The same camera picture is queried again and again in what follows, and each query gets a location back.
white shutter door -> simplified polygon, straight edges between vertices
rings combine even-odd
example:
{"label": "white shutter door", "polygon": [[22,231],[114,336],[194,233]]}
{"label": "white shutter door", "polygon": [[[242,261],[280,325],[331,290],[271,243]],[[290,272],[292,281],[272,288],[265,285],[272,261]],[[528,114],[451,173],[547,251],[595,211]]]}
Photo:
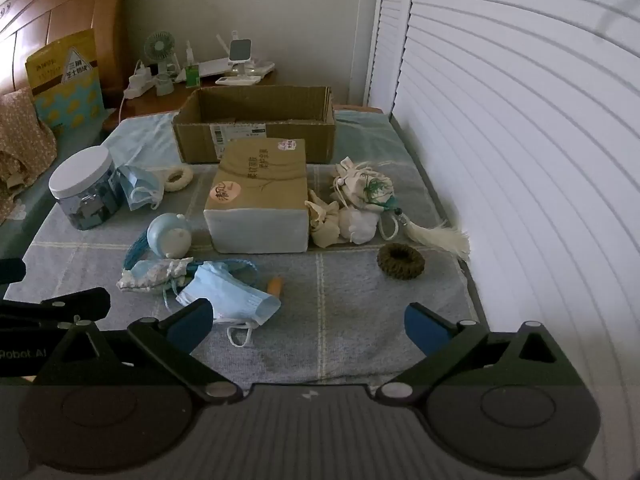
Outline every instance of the white shutter door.
{"label": "white shutter door", "polygon": [[365,101],[387,114],[396,93],[410,3],[411,0],[378,0]]}
{"label": "white shutter door", "polygon": [[640,468],[640,0],[412,0],[393,115],[494,330],[549,328]]}

wooden headboard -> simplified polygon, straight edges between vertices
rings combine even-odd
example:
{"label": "wooden headboard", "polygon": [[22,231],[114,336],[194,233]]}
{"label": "wooden headboard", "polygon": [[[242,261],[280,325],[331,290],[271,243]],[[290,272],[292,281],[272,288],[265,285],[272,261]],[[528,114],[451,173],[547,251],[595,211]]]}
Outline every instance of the wooden headboard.
{"label": "wooden headboard", "polygon": [[134,69],[123,0],[7,0],[0,4],[0,95],[28,86],[24,62],[33,52],[88,28],[94,30],[105,105],[119,102]]}

small fan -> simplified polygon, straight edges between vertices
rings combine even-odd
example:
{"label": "small fan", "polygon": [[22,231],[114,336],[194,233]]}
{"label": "small fan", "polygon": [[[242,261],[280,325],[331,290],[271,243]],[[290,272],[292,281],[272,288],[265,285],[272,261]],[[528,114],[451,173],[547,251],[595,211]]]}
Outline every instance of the small fan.
{"label": "small fan", "polygon": [[167,72],[168,60],[174,56],[175,39],[170,32],[159,30],[154,32],[145,41],[146,56],[158,64],[158,76],[156,76],[156,93],[170,94],[174,91],[174,83]]}

tassel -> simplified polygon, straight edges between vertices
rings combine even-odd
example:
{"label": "tassel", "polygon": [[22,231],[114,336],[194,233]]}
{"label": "tassel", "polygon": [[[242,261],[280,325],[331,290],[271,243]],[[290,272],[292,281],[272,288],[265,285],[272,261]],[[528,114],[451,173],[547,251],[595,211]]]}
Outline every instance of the tassel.
{"label": "tassel", "polygon": [[442,225],[427,229],[411,222],[400,208],[395,209],[394,213],[404,226],[406,235],[414,242],[444,249],[462,260],[469,258],[469,240],[466,233],[461,232],[459,229],[443,227]]}

blue surgical mask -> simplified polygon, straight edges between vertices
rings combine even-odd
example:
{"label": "blue surgical mask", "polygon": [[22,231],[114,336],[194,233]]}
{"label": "blue surgical mask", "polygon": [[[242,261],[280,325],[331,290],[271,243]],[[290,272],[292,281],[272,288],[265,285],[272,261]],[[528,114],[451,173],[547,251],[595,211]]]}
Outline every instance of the blue surgical mask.
{"label": "blue surgical mask", "polygon": [[[255,328],[264,324],[280,308],[280,300],[253,288],[229,273],[225,262],[204,262],[176,300],[187,306],[206,298],[213,306],[214,323],[229,324],[226,335],[233,346],[242,348],[251,341]],[[247,330],[242,344],[233,338],[233,330]]]}
{"label": "blue surgical mask", "polygon": [[153,173],[135,166],[120,166],[117,169],[120,185],[132,211],[145,204],[156,209],[164,195],[164,182]]}

